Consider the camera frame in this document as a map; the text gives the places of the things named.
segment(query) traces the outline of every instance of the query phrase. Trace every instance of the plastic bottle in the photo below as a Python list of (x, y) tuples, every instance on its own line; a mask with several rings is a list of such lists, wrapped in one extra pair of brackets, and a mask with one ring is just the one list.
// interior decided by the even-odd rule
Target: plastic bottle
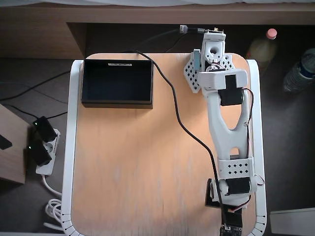
[(276, 36), (277, 31), (275, 29), (268, 29), (265, 37), (257, 38), (252, 42), (246, 54), (246, 59), (256, 60), (261, 75), (276, 54), (277, 43), (274, 40)]
[(308, 49), (284, 78), (286, 92), (297, 93), (315, 80), (315, 48)]

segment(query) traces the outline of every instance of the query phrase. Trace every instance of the mounting hole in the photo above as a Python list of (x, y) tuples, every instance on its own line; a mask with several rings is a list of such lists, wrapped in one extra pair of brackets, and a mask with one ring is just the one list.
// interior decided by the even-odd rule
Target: mounting hole
[(218, 49), (217, 48), (212, 48), (212, 49), (210, 49), (210, 53), (212, 53), (212, 54), (217, 54), (217, 52), (218, 52)]

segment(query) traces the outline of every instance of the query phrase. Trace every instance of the water bottle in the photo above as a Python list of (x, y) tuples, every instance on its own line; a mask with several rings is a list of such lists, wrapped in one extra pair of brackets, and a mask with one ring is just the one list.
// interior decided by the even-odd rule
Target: water bottle
[(315, 80), (315, 48), (308, 49), (284, 78), (285, 92), (298, 93)]

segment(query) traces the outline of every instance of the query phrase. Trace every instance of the robotic arm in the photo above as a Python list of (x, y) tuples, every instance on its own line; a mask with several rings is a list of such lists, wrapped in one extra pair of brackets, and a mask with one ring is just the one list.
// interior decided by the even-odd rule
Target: robotic arm
[[(235, 69), (231, 55), (225, 54), (223, 31), (205, 30), (202, 48), (195, 49), (184, 68), (193, 93), (201, 89), (207, 100), (209, 129), (218, 155), (219, 189), (226, 222), (221, 236), (240, 236), (242, 209), (257, 190), (253, 157), (249, 143), (250, 99), (244, 89), (248, 84), (245, 70)], [(221, 106), (241, 105), (241, 115), (234, 129), (229, 129), (221, 115)], [(230, 155), (237, 148), (238, 155)], [(220, 207), (216, 181), (209, 179), (206, 203)]]

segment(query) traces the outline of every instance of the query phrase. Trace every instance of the floor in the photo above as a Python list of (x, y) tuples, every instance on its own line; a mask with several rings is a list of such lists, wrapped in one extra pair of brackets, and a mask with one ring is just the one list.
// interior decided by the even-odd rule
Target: floor
[[(99, 25), (88, 26), (86, 55), (95, 52), (121, 52), (130, 49), (143, 39), (163, 32), (160, 25)], [(313, 109), (315, 86), (310, 86), (298, 95), (288, 95), (282, 90), (283, 77), (299, 56), (309, 47), (314, 47), (309, 32), (314, 27), (275, 26), (278, 30), (279, 49), (276, 57), (260, 78), (267, 210), (315, 207), (314, 156), (315, 123)], [(264, 34), (266, 26), (222, 26), (227, 33), (226, 52), (244, 55), (252, 41)], [(125, 33), (137, 32), (123, 44)], [(140, 45), (144, 52), (164, 52), (173, 45), (178, 35), (167, 39)], [(201, 44), (200, 35), (187, 35), (179, 41), (172, 52), (190, 52)], [(0, 97), (7, 97), (23, 91), (21, 85), (1, 84), (17, 82), (34, 85), (47, 78), (68, 71), (71, 60), (45, 59), (0, 59)], [(38, 90), (61, 101), (67, 101), (69, 76), (61, 76)], [(67, 110), (67, 105), (45, 97), (35, 91), (8, 100), (6, 104), (33, 113), (37, 116), (52, 116)], [(33, 118), (9, 108), (12, 112), (31, 123)], [(47, 178), (49, 184), (61, 191), (63, 179), (63, 158), (65, 145), (66, 115), (51, 119), (53, 127), (60, 130), (62, 138), (57, 150), (53, 174)], [(54, 196), (42, 185), (40, 176), (35, 174), (35, 164), (28, 162), (27, 181), (24, 185), (0, 181), (0, 232), (52, 232), (42, 226), (50, 222), (44, 213), (47, 201)], [(270, 236), (268, 222), (266, 236)]]

